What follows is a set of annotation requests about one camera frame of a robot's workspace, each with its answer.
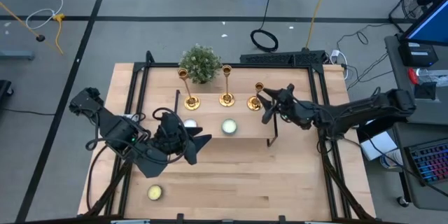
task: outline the gray floor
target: gray floor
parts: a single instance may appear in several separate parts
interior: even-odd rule
[[[0,0],[18,15],[28,15],[40,8],[57,8],[57,0]],[[398,0],[323,0],[318,13],[322,18],[385,18]],[[311,17],[317,0],[271,0],[272,17]],[[64,0],[66,15],[90,15],[95,0]],[[100,15],[128,16],[261,16],[265,0],[104,0]],[[33,36],[17,22],[0,21],[0,48],[33,50],[32,62],[0,62],[0,79],[13,81],[15,94],[7,107],[54,112],[78,50],[87,22],[64,22],[60,39],[64,56]],[[317,23],[311,49],[331,53],[336,41],[366,24]],[[144,60],[150,50],[156,61],[177,62],[184,50],[199,43],[213,46],[224,62],[238,62],[245,53],[256,53],[249,34],[259,22],[96,22],[76,77],[71,97],[84,87],[99,88],[106,94],[116,62]],[[275,34],[279,52],[300,50],[307,39],[309,23],[266,23]],[[53,22],[40,29],[53,42],[57,25]],[[340,43],[350,65],[363,71],[385,53],[383,38],[396,33],[393,26],[368,28],[369,45],[356,37]],[[391,70],[384,60],[366,77]],[[354,81],[350,74],[347,84]],[[351,99],[371,95],[374,88],[395,87],[391,74],[359,83],[350,89]],[[51,117],[2,112],[0,117],[0,222],[14,221],[25,195],[34,166],[51,124]],[[75,216],[91,154],[84,149],[93,137],[87,120],[64,113],[43,178],[39,184],[28,221]],[[377,162],[366,164],[377,215],[386,221],[405,223],[443,223],[448,213],[401,208],[395,202],[402,195],[398,175],[382,169]]]

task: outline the colorful keyboard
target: colorful keyboard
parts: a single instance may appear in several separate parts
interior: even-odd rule
[[[425,182],[448,181],[448,139],[419,144],[406,151],[414,170]]]

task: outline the wooden table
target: wooden table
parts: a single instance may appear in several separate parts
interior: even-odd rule
[[[106,108],[114,114],[123,114],[130,86],[133,64],[116,64],[106,99]],[[186,94],[186,89],[175,68],[151,68],[146,87],[143,112],[148,115],[142,125],[155,132],[157,121],[151,118],[159,107],[174,108],[175,91]],[[333,105],[349,101],[342,74],[337,65],[325,65],[328,96]],[[136,94],[139,92],[139,75]],[[298,99],[312,100],[307,70],[302,69],[233,69],[229,77],[230,91],[237,97],[237,104],[245,104],[252,95],[254,85],[264,83],[266,88],[285,88],[295,85]],[[319,101],[321,89],[316,82]],[[193,94],[222,93],[225,79],[221,75],[214,82],[190,85]],[[135,95],[133,111],[137,105]],[[179,99],[179,110],[183,107]],[[199,126],[216,126],[220,118],[210,118]],[[256,122],[261,121],[261,114]],[[266,140],[239,139],[236,137],[213,138],[198,154],[198,163],[190,166],[184,159],[168,165],[157,178],[145,178],[133,167],[129,186],[126,218],[175,219],[177,213],[185,219],[206,220],[278,220],[285,215],[288,221],[329,221],[330,210],[323,175],[321,155],[316,150],[317,131],[304,131],[294,124],[279,120],[279,137],[270,148]],[[357,141],[350,130],[346,138]],[[102,147],[94,150],[94,157]],[[339,152],[347,187],[365,210],[375,216],[372,196],[359,147],[339,141]],[[110,182],[115,154],[106,149],[99,157],[92,177],[92,203],[103,193]],[[163,187],[163,197],[150,201],[146,195],[151,185]],[[336,186],[338,214],[342,216],[339,190]],[[113,213],[117,212],[121,185],[115,192]],[[84,189],[79,213],[87,211]]]

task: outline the green plant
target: green plant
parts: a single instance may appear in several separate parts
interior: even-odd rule
[[[179,66],[187,69],[193,83],[206,83],[213,80],[221,68],[221,58],[211,47],[196,44],[188,52],[183,52]]]

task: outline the blue screen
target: blue screen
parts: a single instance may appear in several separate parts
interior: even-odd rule
[[[448,43],[448,0],[443,1],[407,38]]]

